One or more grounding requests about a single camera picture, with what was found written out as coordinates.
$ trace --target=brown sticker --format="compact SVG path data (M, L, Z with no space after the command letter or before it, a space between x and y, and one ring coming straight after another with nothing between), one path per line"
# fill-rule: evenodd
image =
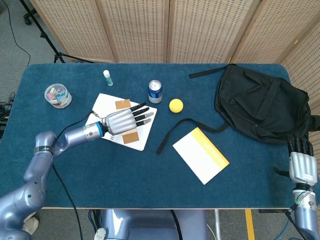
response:
M122 139L124 144L129 144L132 142L139 141L138 132L136 131L136 132L124 134L122 135Z
M116 109L127 109L131 108L130 99L116 101L115 102Z

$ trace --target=gray carpet floor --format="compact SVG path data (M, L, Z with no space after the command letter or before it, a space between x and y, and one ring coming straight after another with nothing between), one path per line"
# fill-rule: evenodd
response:
M11 13L12 28L17 43L31 55L31 64L52 63L54 52L43 38L37 26L25 25L23 15L26 13L23 6L17 0L5 0ZM28 55L19 49L14 42L10 25L8 10L0 0L0 101L8 101L11 92L16 92L21 76L28 63ZM61 47L52 37L42 20L36 14L41 26L45 29L50 39L60 51ZM83 239L93 240L94 231L87 219L88 210L79 210L82 225ZM34 233L34 240L79 240L79 229L76 216L71 209L48 210L43 209L37 213L40 225ZM287 220L280 213L258 213L252 211L253 226L256 240L273 240L283 229ZM207 211L207 222L214 230L213 211ZM244 210L221 210L220 211L221 237L223 240L248 239L246 218ZM209 240L213 240L208 231ZM282 239L298 237L292 225L286 231Z

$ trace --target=yellow stripe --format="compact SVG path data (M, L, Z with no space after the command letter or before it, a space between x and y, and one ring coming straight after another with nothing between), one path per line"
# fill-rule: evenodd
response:
M221 170L229 164L228 160L221 154L221 152L215 147L215 145L213 145L213 143L198 127L191 132L191 135Z
M248 240L255 240L254 223L252 221L251 209L245 209L246 229L248 231Z

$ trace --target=plastic container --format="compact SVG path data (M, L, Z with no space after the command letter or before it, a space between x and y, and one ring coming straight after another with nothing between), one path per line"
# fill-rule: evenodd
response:
M114 83L112 82L112 79L110 77L110 72L108 70L104 70L103 75L105 77L105 80L108 86L112 86Z
M48 86L44 92L44 98L57 109L64 109L72 100L70 92L60 83Z

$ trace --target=tripod stand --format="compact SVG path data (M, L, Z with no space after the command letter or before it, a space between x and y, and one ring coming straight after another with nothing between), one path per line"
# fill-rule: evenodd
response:
M50 45L50 47L52 48L52 50L54 51L54 63L57 62L57 60L60 60L60 62L62 62L63 64L66 63L65 60L63 59L63 56L64 57L68 57L68 58L71 58L71 59L76 59L76 60L79 60L81 61L82 63L83 62L87 62L87 63L91 63L93 64L92 61L88 61L88 60L85 60L85 59L82 59L82 58L78 58L78 57L75 57L75 56L70 56L70 55L67 55L67 54L64 54L62 52L59 52L56 47L54 46L54 44L52 43L52 41L50 40L50 38L48 37L48 35L46 34L46 32L44 31L44 29L40 26L39 22L37 21L37 19L35 18L35 16L33 15L33 13L31 12L31 10L29 9L29 7L27 6L27 4L25 3L24 0L20 0L21 4L23 5L23 7L25 8L25 10L28 12L28 14L30 15L30 17L32 18L32 20L34 21L35 25L38 27L38 29L40 30L41 34L40 34L40 37L41 38L44 38L48 44Z

